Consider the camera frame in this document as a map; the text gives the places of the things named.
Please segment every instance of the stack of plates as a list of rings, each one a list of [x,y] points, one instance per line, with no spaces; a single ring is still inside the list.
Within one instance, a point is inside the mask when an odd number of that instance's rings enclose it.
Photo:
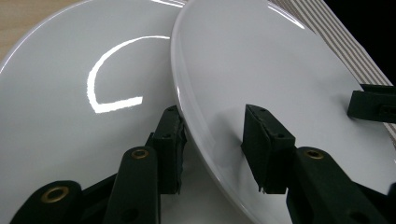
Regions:
[[[240,149],[245,104],[269,109],[297,147],[326,150],[352,180],[383,193],[396,180],[383,125],[347,116],[360,85],[262,0],[81,2],[38,24],[0,69],[2,223],[49,182],[85,189],[116,173],[171,105],[191,143],[163,223],[290,223],[285,196],[257,191]]]

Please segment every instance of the metal grommet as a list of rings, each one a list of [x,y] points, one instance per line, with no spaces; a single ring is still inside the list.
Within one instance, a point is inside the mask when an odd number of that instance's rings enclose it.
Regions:
[[[145,149],[138,149],[132,152],[132,158],[140,160],[144,159],[149,155],[149,152]]]
[[[55,191],[61,191],[60,194],[57,194],[55,197],[50,197],[50,194]],[[51,189],[48,189],[42,196],[41,202],[43,203],[56,203],[63,199],[69,193],[69,188],[65,186],[57,186]]]
[[[309,150],[305,150],[304,151],[305,156],[314,159],[314,160],[321,160],[324,158],[323,153],[313,150],[313,149],[309,149]]]

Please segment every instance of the wooden table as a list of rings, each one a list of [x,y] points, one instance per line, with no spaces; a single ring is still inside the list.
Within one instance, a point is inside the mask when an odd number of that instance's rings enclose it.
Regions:
[[[36,24],[79,0],[0,0],[0,61]]]

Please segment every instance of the black clamp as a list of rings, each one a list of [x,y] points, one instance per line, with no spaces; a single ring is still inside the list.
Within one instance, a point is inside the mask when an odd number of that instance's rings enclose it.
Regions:
[[[184,125],[177,107],[163,112],[144,147],[122,157],[117,174],[81,190],[74,181],[56,181],[38,189],[11,224],[161,223],[161,195],[180,192]]]
[[[268,194],[284,194],[293,223],[396,223],[396,185],[389,195],[356,184],[325,151],[295,138],[266,109],[247,105],[242,150]]]
[[[396,123],[396,88],[362,84],[353,91],[347,114],[356,119]]]

